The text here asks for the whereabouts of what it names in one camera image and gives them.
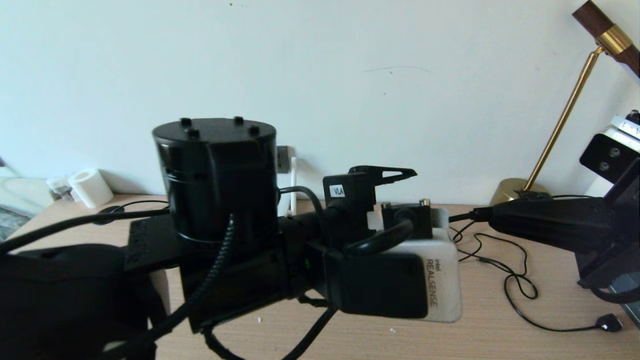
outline lamp base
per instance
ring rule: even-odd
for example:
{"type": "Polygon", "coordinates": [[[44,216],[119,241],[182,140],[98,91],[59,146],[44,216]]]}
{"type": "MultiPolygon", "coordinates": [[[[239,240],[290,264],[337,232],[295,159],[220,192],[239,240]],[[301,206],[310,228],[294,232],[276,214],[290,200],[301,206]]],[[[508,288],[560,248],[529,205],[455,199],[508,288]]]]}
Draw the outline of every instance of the lamp base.
{"type": "MultiPolygon", "coordinates": [[[[516,193],[516,191],[520,191],[525,186],[525,184],[527,184],[527,180],[525,179],[511,178],[502,180],[498,185],[495,193],[493,194],[489,206],[518,199],[520,196],[518,196],[518,193],[516,193]]],[[[533,186],[531,187],[531,191],[548,193],[547,189],[538,184],[533,184],[533,186]]]]}

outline black cylindrical motor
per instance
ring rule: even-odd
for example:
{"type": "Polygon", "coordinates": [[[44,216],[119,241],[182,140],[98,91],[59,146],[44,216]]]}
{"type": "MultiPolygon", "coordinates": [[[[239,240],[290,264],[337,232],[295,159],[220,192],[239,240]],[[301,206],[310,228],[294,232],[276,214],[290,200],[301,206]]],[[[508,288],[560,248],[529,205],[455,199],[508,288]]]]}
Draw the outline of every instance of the black cylindrical motor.
{"type": "Polygon", "coordinates": [[[153,135],[173,222],[183,238],[221,241],[231,213],[245,250],[276,231],[273,126],[241,117],[183,118],[158,126],[153,135]]]}

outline metal screw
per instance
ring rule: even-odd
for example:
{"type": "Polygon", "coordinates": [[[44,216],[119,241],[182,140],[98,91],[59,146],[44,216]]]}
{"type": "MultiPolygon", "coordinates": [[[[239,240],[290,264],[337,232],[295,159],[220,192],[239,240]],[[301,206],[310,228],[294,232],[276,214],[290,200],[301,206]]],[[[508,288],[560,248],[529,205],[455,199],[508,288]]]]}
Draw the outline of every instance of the metal screw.
{"type": "Polygon", "coordinates": [[[191,119],[189,119],[188,117],[181,117],[180,118],[180,126],[182,126],[182,127],[191,127],[191,119]]]}
{"type": "Polygon", "coordinates": [[[260,128],[258,127],[258,125],[251,125],[249,127],[249,133],[251,135],[258,135],[260,133],[260,128]]]}
{"type": "Polygon", "coordinates": [[[200,132],[196,129],[189,129],[187,130],[187,135],[190,139],[197,139],[200,137],[200,132]]]}
{"type": "Polygon", "coordinates": [[[620,156],[620,149],[617,147],[612,147],[609,151],[609,156],[612,158],[617,158],[618,156],[620,156]]]}

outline brass desk lamp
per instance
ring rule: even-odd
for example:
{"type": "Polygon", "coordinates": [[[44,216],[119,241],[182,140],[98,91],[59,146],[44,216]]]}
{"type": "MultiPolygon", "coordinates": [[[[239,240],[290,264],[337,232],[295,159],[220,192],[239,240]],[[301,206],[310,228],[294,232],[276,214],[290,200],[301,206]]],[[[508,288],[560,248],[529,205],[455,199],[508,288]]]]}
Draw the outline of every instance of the brass desk lamp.
{"type": "Polygon", "coordinates": [[[631,71],[636,80],[640,77],[640,53],[633,45],[631,39],[622,29],[615,25],[591,0],[584,3],[578,10],[573,13],[573,17],[593,36],[596,40],[597,48],[589,54],[587,61],[584,63],[578,81],[576,82],[569,100],[564,106],[564,110],[560,115],[560,119],[556,124],[551,137],[547,141],[545,149],[540,154],[540,158],[536,166],[533,168],[528,180],[525,179],[505,179],[500,182],[497,190],[493,194],[490,205],[500,202],[511,201],[520,197],[520,193],[535,191],[548,192],[542,186],[535,184],[535,180],[545,164],[551,149],[566,123],[573,106],[575,105],[587,78],[593,70],[593,66],[598,56],[605,53],[613,57],[617,62],[621,63],[627,70],[631,71]]]}

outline wooden desk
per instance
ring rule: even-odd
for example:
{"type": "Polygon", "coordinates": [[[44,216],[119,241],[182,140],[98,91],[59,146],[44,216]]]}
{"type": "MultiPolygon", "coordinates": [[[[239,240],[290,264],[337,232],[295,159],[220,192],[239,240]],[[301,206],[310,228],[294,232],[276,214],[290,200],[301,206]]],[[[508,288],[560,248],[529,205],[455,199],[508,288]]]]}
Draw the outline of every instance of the wooden desk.
{"type": "MultiPolygon", "coordinates": [[[[163,199],[157,196],[117,195],[112,203],[163,199]]],[[[127,208],[155,209],[159,204],[139,204],[127,208]]],[[[469,211],[468,206],[448,206],[451,214],[469,211]]],[[[299,211],[311,211],[302,202],[299,211]]],[[[55,202],[26,224],[19,233],[44,225],[95,213],[82,204],[55,202]]],[[[129,221],[98,227],[84,225],[32,244],[25,249],[78,243],[125,245],[129,221]]],[[[496,234],[479,224],[467,234],[482,231],[496,234]]],[[[476,244],[465,237],[463,249],[476,244]]],[[[608,304],[576,285],[578,272],[573,254],[546,245],[516,240],[529,251],[530,278],[538,286],[540,298],[527,300],[511,284],[511,293],[520,309],[534,321],[557,328],[594,324],[606,313],[618,315],[625,328],[618,333],[604,331],[556,333],[537,329],[521,319],[507,303],[502,291],[505,273],[468,261],[460,265],[463,316],[454,324],[347,315],[338,312],[304,359],[640,359],[640,331],[620,306],[608,304]]],[[[481,254],[499,259],[521,271],[519,250],[501,241],[486,240],[481,254]]],[[[172,309],[183,303],[177,269],[168,270],[172,309]]],[[[281,359],[307,332],[323,312],[297,301],[282,301],[248,314],[216,329],[220,341],[249,360],[281,359]]],[[[187,322],[157,342],[157,359],[215,359],[203,337],[194,335],[187,322]]]]}

